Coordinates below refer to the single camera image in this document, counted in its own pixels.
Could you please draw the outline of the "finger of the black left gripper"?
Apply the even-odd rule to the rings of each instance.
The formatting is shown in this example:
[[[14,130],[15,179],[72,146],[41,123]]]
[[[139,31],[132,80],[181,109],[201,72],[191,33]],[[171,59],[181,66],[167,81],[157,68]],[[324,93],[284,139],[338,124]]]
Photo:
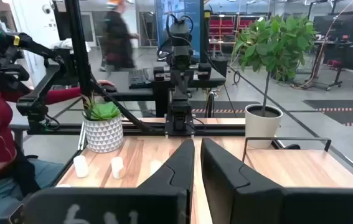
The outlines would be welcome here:
[[[181,73],[179,70],[171,71],[171,81],[175,85],[175,92],[172,97],[173,101],[182,101],[182,90],[181,90]]]
[[[191,80],[194,77],[194,71],[193,70],[186,70],[183,74],[183,81],[182,81],[182,95],[183,95],[183,99],[184,101],[188,101],[188,93],[187,93],[187,89],[189,87],[189,83],[191,82]]]

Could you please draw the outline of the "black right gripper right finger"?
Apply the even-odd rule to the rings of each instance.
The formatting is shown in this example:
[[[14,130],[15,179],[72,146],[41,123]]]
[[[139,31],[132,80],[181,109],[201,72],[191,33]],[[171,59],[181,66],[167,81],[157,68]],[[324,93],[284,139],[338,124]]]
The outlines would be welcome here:
[[[201,145],[202,178],[213,224],[280,224],[282,186],[211,139]]]

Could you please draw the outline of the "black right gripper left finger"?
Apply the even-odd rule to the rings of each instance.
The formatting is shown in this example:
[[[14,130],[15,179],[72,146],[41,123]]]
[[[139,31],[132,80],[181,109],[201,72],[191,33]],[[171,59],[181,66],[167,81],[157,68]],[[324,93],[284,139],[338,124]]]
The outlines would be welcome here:
[[[147,195],[137,211],[137,224],[190,224],[195,146],[185,140],[142,184]]]

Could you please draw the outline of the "small translucent bottle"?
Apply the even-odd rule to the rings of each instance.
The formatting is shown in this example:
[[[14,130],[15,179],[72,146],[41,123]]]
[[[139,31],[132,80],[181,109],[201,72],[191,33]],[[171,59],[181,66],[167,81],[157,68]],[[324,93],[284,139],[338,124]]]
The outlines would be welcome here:
[[[120,156],[111,159],[111,171],[114,179],[121,179],[124,172],[123,158]]]
[[[79,155],[73,158],[75,173],[78,178],[84,178],[88,175],[89,169],[86,157]]]

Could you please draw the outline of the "monitor with blue screen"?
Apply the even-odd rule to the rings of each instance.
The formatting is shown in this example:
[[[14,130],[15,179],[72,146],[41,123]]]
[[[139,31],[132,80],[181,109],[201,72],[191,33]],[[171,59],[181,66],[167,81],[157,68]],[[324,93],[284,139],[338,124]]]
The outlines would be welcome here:
[[[203,0],[155,0],[158,46],[167,40],[166,18],[168,14],[174,14],[177,18],[189,16],[193,20],[192,48],[193,59],[200,59],[201,30],[204,18]]]

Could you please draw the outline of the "black keyboard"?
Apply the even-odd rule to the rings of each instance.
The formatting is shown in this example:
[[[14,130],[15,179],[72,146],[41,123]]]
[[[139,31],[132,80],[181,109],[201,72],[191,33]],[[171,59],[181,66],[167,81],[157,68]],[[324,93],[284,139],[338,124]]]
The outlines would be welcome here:
[[[147,69],[133,70],[128,74],[129,89],[150,88],[149,73]]]

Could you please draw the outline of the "black mat with orange stripes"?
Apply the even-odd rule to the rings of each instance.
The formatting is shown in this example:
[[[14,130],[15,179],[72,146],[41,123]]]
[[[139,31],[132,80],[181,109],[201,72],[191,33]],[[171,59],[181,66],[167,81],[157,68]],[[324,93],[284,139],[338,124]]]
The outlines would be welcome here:
[[[353,100],[304,100],[303,102],[340,124],[353,126]]]
[[[190,101],[192,114],[196,118],[206,118],[206,101]],[[244,118],[245,107],[258,104],[256,101],[214,101],[211,118]]]

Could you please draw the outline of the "red storage rack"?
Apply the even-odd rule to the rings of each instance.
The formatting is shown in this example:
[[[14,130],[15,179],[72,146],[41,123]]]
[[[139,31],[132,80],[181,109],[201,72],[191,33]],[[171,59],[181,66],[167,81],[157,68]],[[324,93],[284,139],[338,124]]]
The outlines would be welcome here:
[[[235,45],[236,36],[246,29],[259,16],[244,14],[213,14],[209,20],[209,44],[212,53],[230,54]]]

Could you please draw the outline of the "black desk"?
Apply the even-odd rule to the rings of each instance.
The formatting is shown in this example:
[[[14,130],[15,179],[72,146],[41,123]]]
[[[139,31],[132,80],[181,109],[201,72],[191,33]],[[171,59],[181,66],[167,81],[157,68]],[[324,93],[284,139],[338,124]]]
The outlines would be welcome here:
[[[152,68],[142,68],[132,70],[131,73],[146,72],[149,75],[149,80],[152,81],[151,86],[141,89],[129,89],[129,72],[113,72],[110,75],[104,72],[99,72],[95,78],[99,80],[107,79],[113,82],[116,86],[117,92],[112,93],[112,96],[117,101],[154,101],[156,108],[156,116],[163,118],[167,113],[167,102],[170,99],[170,94],[167,88],[171,87],[169,79],[165,82],[155,82]],[[225,83],[226,78],[214,69],[211,71],[208,80],[199,80],[197,75],[189,82],[189,88],[216,88]]]

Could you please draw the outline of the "succulent in white patterned pot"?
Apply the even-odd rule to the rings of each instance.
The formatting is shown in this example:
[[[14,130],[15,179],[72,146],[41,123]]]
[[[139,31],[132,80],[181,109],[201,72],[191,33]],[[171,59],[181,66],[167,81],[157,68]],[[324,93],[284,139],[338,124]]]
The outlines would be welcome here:
[[[120,109],[114,102],[99,102],[94,94],[82,95],[83,125],[88,147],[97,153],[117,150],[123,143]]]

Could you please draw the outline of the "leafy plant in white pot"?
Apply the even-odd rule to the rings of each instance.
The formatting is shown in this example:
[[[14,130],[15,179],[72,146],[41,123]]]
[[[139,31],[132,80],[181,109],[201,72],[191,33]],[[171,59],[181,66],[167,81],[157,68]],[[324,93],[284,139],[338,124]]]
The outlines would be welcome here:
[[[245,108],[245,136],[254,149],[270,147],[280,126],[283,112],[268,105],[268,88],[272,78],[290,80],[296,76],[298,64],[304,64],[304,53],[314,45],[313,22],[303,15],[286,19],[275,15],[259,19],[236,35],[232,55],[239,59],[241,70],[251,67],[256,73],[266,72],[263,101]]]

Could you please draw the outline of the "black equipment stand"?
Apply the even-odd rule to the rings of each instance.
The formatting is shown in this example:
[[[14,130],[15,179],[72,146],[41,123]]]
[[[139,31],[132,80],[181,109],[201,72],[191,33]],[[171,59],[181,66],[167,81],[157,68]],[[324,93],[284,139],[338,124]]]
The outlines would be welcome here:
[[[316,40],[314,41],[315,46],[317,47],[316,57],[314,61],[314,65],[312,68],[312,76],[311,76],[311,87],[322,88],[324,87],[326,91],[329,91],[332,87],[340,88],[342,86],[342,81],[339,80],[342,69],[344,68],[346,62],[347,50],[349,48],[353,48],[353,43],[348,39],[329,41],[329,40]],[[336,63],[336,76],[333,82],[331,83],[323,83],[319,81],[319,71],[321,65],[323,63],[323,54],[326,47],[333,47],[334,49],[341,49],[341,57],[337,60]]]

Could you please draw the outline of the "wooden shelf with black frame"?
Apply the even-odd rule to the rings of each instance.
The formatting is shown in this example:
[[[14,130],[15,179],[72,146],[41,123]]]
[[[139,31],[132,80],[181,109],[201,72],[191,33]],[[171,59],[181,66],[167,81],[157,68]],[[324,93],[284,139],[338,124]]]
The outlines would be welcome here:
[[[232,154],[284,187],[353,188],[353,173],[320,150],[244,149],[243,141]]]

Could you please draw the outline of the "black aluminium rig frame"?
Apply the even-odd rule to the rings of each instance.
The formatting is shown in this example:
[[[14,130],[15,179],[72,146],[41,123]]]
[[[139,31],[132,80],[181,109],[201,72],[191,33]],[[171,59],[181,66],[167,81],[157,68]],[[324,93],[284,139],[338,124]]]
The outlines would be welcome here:
[[[80,13],[80,5],[77,0],[65,0],[67,15],[71,19],[71,35],[75,61],[77,63],[78,81],[81,87],[82,95],[91,96],[91,94],[101,95],[105,100],[114,102],[120,109],[122,115],[123,135],[124,136],[168,136],[163,123],[144,122],[131,114],[123,105],[123,101],[117,101],[111,94],[106,92],[100,86],[92,74],[91,66],[88,62],[88,54],[83,37],[82,18]],[[48,108],[44,104],[44,98],[51,86],[45,84],[49,80],[49,76],[45,76],[36,88],[26,96],[20,98],[17,102],[17,109],[21,115],[26,116],[29,122],[28,134],[40,135],[81,135],[82,139],[86,138],[84,125],[82,124],[43,124],[43,120],[53,119],[48,115]],[[201,120],[194,118],[194,126],[196,128],[193,136],[244,136],[244,124],[204,124]]]

